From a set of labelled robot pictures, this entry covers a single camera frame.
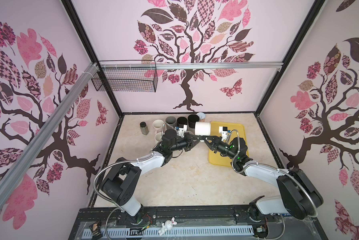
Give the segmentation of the all black mug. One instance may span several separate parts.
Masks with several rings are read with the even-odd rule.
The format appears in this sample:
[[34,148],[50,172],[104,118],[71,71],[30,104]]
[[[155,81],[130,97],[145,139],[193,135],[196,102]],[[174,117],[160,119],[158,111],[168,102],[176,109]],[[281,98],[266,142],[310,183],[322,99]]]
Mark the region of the all black mug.
[[194,133],[195,124],[199,121],[199,116],[197,114],[191,114],[187,117],[188,129]]

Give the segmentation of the black mug white base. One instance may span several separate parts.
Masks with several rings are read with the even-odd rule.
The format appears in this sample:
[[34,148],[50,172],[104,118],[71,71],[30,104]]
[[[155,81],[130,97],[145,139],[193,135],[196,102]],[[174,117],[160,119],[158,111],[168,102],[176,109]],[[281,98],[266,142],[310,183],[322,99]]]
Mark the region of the black mug white base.
[[179,117],[177,118],[177,127],[183,128],[183,126],[188,125],[188,120],[186,117]]

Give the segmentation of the grey mug front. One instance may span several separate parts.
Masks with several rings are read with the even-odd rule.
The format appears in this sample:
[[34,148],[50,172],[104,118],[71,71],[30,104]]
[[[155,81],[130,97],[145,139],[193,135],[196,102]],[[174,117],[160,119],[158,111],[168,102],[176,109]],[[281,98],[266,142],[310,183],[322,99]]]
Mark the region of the grey mug front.
[[165,119],[165,123],[168,129],[175,130],[177,127],[177,119],[174,116],[169,116]]

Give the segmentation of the white ribbed mug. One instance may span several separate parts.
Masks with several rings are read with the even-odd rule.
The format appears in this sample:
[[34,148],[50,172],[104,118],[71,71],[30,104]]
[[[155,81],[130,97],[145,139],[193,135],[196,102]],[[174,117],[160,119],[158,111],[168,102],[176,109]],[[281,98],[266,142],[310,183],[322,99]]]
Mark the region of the white ribbed mug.
[[162,140],[163,133],[159,132],[155,134],[155,142],[159,143]]

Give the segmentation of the pink mug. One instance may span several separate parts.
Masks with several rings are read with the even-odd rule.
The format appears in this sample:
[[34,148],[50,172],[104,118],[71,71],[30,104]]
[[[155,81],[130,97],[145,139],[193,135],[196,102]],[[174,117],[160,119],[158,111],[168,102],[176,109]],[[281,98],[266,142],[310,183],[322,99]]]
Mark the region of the pink mug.
[[165,122],[163,120],[154,120],[153,121],[153,128],[154,128],[154,132],[155,134],[161,132],[163,130]]

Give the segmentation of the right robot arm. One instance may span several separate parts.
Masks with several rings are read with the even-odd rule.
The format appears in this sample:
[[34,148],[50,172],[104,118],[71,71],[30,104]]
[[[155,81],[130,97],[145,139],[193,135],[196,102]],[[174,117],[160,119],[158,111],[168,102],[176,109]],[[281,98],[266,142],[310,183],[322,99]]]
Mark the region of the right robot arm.
[[248,147],[240,136],[231,139],[232,131],[222,133],[220,137],[210,133],[210,130],[195,130],[211,151],[230,158],[235,173],[278,188],[277,196],[262,196],[251,202],[253,216],[289,214],[299,220],[317,217],[323,198],[301,169],[280,169],[256,162],[246,154]]

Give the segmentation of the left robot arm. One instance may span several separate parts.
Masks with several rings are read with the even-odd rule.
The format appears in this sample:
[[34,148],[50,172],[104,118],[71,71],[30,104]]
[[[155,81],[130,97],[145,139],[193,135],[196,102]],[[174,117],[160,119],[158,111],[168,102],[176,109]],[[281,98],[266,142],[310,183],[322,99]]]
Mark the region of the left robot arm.
[[166,165],[174,151],[190,151],[207,136],[184,133],[183,137],[174,130],[167,130],[151,153],[134,160],[119,158],[101,170],[95,177],[93,187],[96,195],[113,203],[131,217],[142,211],[142,204],[135,198],[134,192],[139,178],[151,170]]

